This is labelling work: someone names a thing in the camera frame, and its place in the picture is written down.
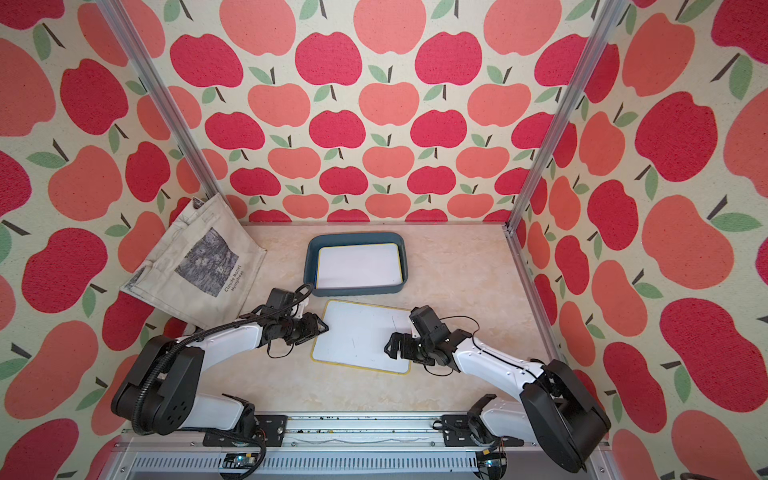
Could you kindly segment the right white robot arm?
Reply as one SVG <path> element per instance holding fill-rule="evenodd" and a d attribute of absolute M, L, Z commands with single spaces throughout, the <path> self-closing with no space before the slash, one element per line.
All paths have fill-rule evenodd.
<path fill-rule="evenodd" d="M 464 330 L 421 337 L 396 332 L 384 352 L 423 366 L 447 366 L 515 399 L 512 404 L 487 394 L 467 411 L 456 434 L 480 446 L 497 446 L 508 439 L 535 443 L 559 467 L 578 473 L 586 469 L 588 458 L 611 428 L 604 409 L 562 361 L 520 360 Z"/>

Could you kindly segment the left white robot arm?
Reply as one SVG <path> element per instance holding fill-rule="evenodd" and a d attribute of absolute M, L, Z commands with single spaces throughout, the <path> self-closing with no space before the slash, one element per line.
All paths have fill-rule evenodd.
<path fill-rule="evenodd" d="M 329 331 L 314 313 L 236 322 L 183 339 L 156 336 L 143 347 L 112 397 L 110 410 L 140 435 L 178 430 L 210 431 L 248 442 L 259 430 L 252 403 L 236 396 L 198 391 L 201 374 L 225 360 L 282 340 L 302 345 Z"/>

